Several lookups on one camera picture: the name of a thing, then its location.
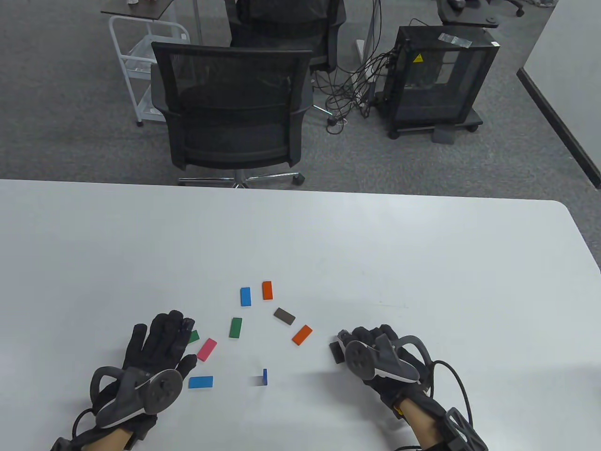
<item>forearm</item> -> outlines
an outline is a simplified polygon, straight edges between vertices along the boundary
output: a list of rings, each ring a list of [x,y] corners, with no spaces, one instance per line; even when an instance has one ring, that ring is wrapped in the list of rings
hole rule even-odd
[[[398,407],[403,412],[411,429],[413,429],[413,433],[422,449],[428,449],[443,441],[434,418],[419,408],[415,402],[405,399]]]
[[[117,429],[99,441],[87,445],[84,451],[123,451],[131,436],[131,432]]]

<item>black box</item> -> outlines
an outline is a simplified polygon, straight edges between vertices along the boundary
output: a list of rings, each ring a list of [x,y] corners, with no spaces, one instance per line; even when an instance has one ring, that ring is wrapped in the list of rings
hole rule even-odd
[[[482,28],[399,27],[380,98],[389,131],[464,123],[498,50]]]

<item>white cart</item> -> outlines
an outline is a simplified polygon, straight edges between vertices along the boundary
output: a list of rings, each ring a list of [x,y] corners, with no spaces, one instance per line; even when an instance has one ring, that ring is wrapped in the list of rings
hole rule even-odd
[[[175,5],[171,4],[169,8],[167,8],[166,13],[168,14],[169,21],[141,19],[138,17],[129,16],[111,16],[111,18],[109,19],[109,29],[111,31],[111,38],[113,40],[113,44],[115,45],[115,50],[117,51],[119,65],[121,66],[123,76],[125,77],[125,83],[127,85],[127,90],[129,91],[129,96],[132,100],[133,109],[136,112],[136,124],[138,125],[138,127],[144,125],[144,122],[142,121],[145,119],[151,121],[165,121],[163,115],[152,104],[152,99],[150,97],[150,85],[148,85],[148,88],[142,96],[142,99],[138,103],[136,101],[136,97],[133,95],[132,83],[130,81],[130,79],[132,78],[150,80],[150,65],[156,64],[156,58],[154,57],[154,52],[152,50],[151,44],[154,41],[178,44],[191,43],[190,34],[186,30],[186,28],[177,23],[174,6]],[[117,41],[117,36],[115,35],[114,29],[114,23],[116,20],[131,20],[134,22],[144,22],[146,24],[146,35],[127,53],[122,53],[121,48],[119,46],[119,42]],[[170,27],[171,36],[155,34],[155,30],[153,30],[153,25],[166,25]]]

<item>glove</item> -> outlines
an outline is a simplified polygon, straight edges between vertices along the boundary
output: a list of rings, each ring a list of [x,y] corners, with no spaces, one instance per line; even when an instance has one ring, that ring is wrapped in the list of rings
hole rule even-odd
[[[344,346],[347,346],[350,342],[358,340],[366,345],[377,350],[376,338],[385,334],[390,341],[398,340],[398,335],[388,324],[382,324],[380,327],[367,330],[364,327],[357,327],[351,334],[345,334],[341,337]],[[369,381],[363,381],[363,383],[380,395],[382,402],[391,409],[397,417],[401,417],[402,413],[398,409],[398,405],[407,399],[412,397],[416,391],[424,393],[430,387],[431,371],[426,365],[413,356],[409,351],[403,347],[399,347],[395,350],[399,359],[406,361],[413,365],[419,372],[420,384],[410,384],[407,382],[397,381],[391,378],[385,378],[381,376],[375,376]]]
[[[197,357],[194,354],[182,358],[188,341],[190,341],[193,327],[194,320],[184,318],[182,313],[177,310],[171,310],[169,314],[159,313],[150,325],[147,339],[146,324],[136,324],[125,351],[122,368],[127,369],[133,366],[151,375],[175,368],[184,379],[197,363]],[[113,400],[118,390],[118,381],[107,385],[92,405],[92,413],[96,415],[109,401]],[[126,449],[131,449],[136,440],[143,440],[146,433],[156,424],[156,420],[157,415],[141,414],[119,424],[119,428],[133,432]]]

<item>orange block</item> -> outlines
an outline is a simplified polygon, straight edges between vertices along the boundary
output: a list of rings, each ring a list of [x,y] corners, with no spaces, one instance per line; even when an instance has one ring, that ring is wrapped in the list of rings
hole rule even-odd
[[[263,299],[265,301],[273,300],[273,286],[269,280],[263,282]]]
[[[299,330],[299,332],[294,336],[292,341],[300,346],[302,345],[302,342],[304,342],[307,339],[307,337],[311,335],[311,332],[313,332],[313,329],[311,329],[308,325],[305,324],[302,327],[302,329]]]

